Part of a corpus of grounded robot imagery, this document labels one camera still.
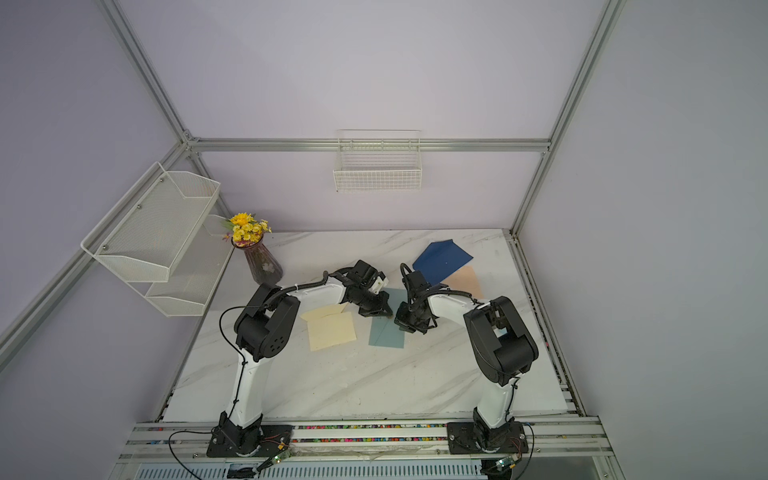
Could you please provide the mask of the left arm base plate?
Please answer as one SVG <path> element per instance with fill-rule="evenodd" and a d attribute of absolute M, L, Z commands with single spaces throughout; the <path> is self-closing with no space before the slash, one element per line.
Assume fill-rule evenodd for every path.
<path fill-rule="evenodd" d="M 266 458 L 285 451 L 293 427 L 287 424 L 261 425 L 240 429 L 217 426 L 206 450 L 208 458 Z"/>

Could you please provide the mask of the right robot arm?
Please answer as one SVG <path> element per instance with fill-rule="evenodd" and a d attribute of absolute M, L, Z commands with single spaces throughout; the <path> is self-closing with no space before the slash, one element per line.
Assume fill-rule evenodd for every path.
<path fill-rule="evenodd" d="M 467 332 L 473 357 L 487 380 L 468 422 L 446 425 L 452 454 L 516 454 L 529 451 L 532 437 L 512 415 L 517 383 L 539 358 L 533 335 L 513 302 L 500 296 L 481 301 L 444 284 L 430 284 L 424 275 L 400 265 L 407 300 L 395 314 L 400 329 L 421 334 L 447 319 Z"/>

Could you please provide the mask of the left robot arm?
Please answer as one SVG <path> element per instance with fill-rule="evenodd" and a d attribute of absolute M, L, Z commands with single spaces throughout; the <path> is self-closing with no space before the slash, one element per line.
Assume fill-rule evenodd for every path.
<path fill-rule="evenodd" d="M 245 305 L 237 306 L 235 339 L 228 344 L 241 361 L 230 404 L 215 429 L 220 441 L 241 446 L 261 435 L 262 396 L 271 360 L 287 346 L 304 302 L 315 308 L 351 303 L 364 317 L 390 315 L 387 284 L 382 271 L 359 260 L 351 267 L 325 271 L 314 282 L 262 284 Z"/>

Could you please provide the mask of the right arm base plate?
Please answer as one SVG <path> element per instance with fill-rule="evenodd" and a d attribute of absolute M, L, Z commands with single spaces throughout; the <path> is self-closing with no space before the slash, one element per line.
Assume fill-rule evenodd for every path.
<path fill-rule="evenodd" d="M 523 424 L 511 421 L 489 428 L 480 421 L 446 425 L 451 454 L 524 454 L 529 452 Z"/>

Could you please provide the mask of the teal envelope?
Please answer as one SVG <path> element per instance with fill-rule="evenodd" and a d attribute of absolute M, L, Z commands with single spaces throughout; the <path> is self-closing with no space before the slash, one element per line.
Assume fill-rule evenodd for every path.
<path fill-rule="evenodd" d="M 388 305 L 392 310 L 391 316 L 377 316 L 372 319 L 368 345 L 373 347 L 403 349 L 405 346 L 405 331 L 395 323 L 395 315 L 400 305 L 407 300 L 407 294 L 402 289 L 385 289 L 389 294 Z"/>

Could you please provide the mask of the cream envelope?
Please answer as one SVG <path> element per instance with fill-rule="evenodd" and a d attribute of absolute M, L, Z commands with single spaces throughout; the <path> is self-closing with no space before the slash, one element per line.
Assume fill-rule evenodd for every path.
<path fill-rule="evenodd" d="M 345 308 L 346 308 L 346 303 L 327 305 L 327 306 L 319 307 L 314 310 L 305 312 L 301 315 L 301 318 L 307 322 L 310 322 L 310 321 L 322 319 L 328 316 L 341 314 L 344 312 Z"/>

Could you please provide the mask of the cream paper sheet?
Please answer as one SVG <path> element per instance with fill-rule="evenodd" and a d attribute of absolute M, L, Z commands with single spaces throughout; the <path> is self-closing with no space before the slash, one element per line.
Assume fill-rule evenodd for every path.
<path fill-rule="evenodd" d="M 307 321 L 310 350 L 320 351 L 357 340 L 353 315 L 343 312 Z"/>

